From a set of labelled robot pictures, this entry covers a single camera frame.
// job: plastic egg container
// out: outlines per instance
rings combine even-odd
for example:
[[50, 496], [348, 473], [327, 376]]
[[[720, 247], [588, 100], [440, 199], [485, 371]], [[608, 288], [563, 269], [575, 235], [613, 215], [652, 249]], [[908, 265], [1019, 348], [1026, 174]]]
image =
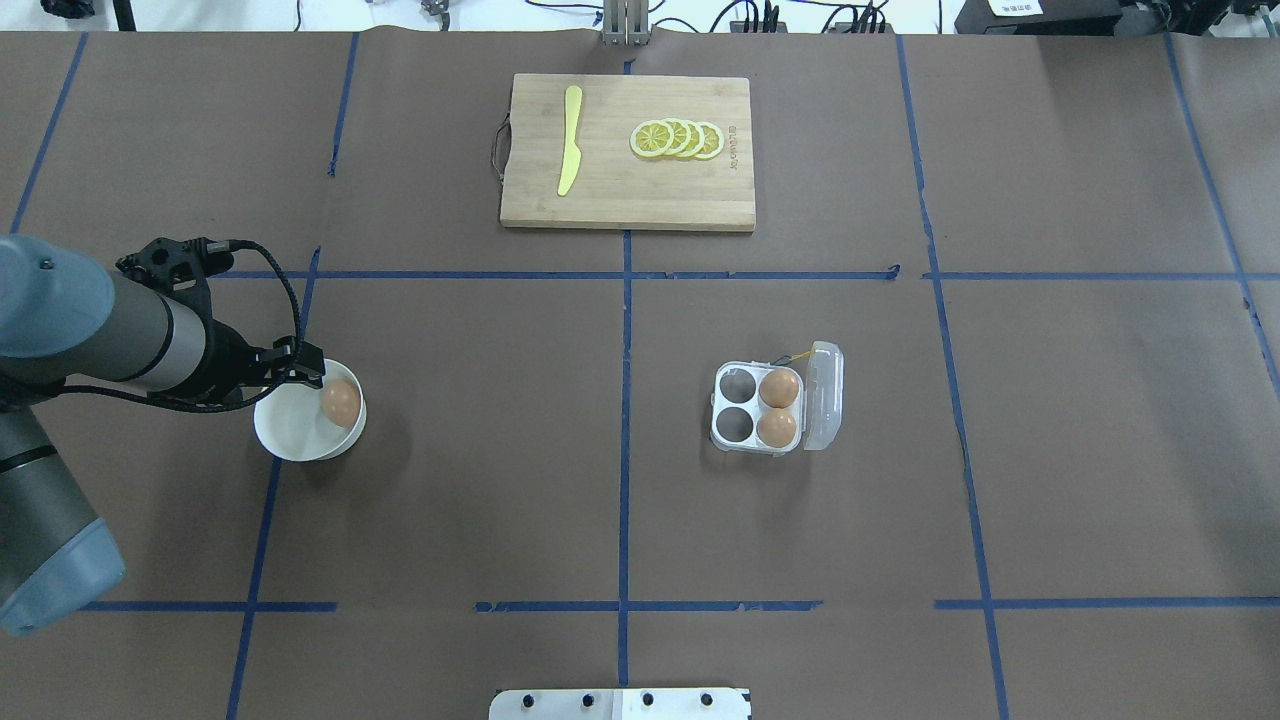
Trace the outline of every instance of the plastic egg container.
[[[762, 383], [771, 373], [777, 372], [792, 375], [799, 386], [795, 400], [780, 409], [771, 406], [760, 396]], [[716, 386], [712, 392], [712, 443], [724, 451], [759, 452], [774, 457], [791, 452], [801, 442], [805, 450], [824, 450], [840, 430], [844, 415], [844, 386], [845, 356], [840, 347], [831, 342], [813, 343], [813, 355], [808, 360], [804, 378], [788, 366], [726, 363], [716, 370]], [[795, 421], [794, 436], [781, 447], [774, 447], [760, 438], [760, 421], [771, 411], [787, 413]], [[776, 420], [777, 416], [765, 421]]]

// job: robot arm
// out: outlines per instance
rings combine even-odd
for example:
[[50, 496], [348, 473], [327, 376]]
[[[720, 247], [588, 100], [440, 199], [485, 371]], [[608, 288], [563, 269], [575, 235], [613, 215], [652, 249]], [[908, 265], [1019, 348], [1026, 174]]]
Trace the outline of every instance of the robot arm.
[[[271, 263], [293, 306], [294, 334], [248, 345], [212, 318], [207, 278], [233, 252]], [[99, 597], [124, 574], [115, 541], [29, 406], [92, 392], [170, 410], [252, 405], [285, 382], [319, 388], [320, 348], [297, 336], [297, 299], [261, 246], [159, 238], [116, 263], [26, 236], [0, 236], [0, 625], [20, 635]], [[147, 392], [65, 384], [83, 374]], [[265, 387], [238, 398], [243, 387]]]

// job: white sticker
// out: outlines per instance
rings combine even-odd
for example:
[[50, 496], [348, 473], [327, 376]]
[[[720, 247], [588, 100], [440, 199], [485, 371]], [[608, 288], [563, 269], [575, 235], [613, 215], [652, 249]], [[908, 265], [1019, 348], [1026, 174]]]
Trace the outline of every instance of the white sticker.
[[997, 18], [1021, 18], [1027, 15], [1043, 15], [1039, 0], [987, 0], [991, 12]]

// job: white bowl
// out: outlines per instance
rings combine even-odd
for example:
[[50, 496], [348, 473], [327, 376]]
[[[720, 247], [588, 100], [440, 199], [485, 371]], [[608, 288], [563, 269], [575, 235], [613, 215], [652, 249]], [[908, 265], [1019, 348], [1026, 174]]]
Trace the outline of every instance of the white bowl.
[[325, 359], [324, 383], [346, 379], [360, 395], [360, 416], [351, 429], [339, 428], [324, 416], [321, 391], [305, 384], [280, 386], [253, 406], [253, 430], [268, 452], [280, 460], [306, 462], [329, 460], [346, 452], [365, 429], [365, 389], [342, 363]]

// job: white floor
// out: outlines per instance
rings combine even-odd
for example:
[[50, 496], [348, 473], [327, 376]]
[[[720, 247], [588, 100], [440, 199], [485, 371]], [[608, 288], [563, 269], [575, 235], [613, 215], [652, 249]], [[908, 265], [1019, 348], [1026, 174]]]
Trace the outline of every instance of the white floor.
[[[545, 0], [549, 3], [595, 4], [594, 0]], [[657, 0], [650, 0], [657, 5]], [[0, 3], [0, 29], [115, 29], [111, 0], [95, 0], [99, 13], [84, 20], [64, 20], [46, 14], [38, 0], [5, 0]], [[591, 27], [596, 13], [589, 9], [545, 9], [522, 0], [452, 0], [453, 31], [540, 31]], [[964, 0], [942, 0], [943, 32], [954, 32], [952, 23]], [[676, 17], [705, 31], [723, 8], [721, 0], [667, 0], [653, 19]], [[727, 18], [740, 18], [739, 5]], [[399, 26], [413, 29], [439, 29], [435, 18], [421, 9], [420, 0], [301, 0], [303, 31], [356, 31], [375, 26]], [[140, 31], [292, 31], [297, 23], [294, 0], [133, 0], [133, 14]], [[781, 19], [790, 32], [818, 32], [831, 8], [782, 1]], [[891, 0], [884, 14], [900, 33], [938, 32], [937, 0]], [[1280, 17], [1280, 9], [1272, 13]], [[669, 26], [678, 29], [678, 24]], [[1266, 37], [1258, 19], [1245, 20], [1230, 15], [1215, 35]], [[717, 32], [727, 32], [721, 22]]]

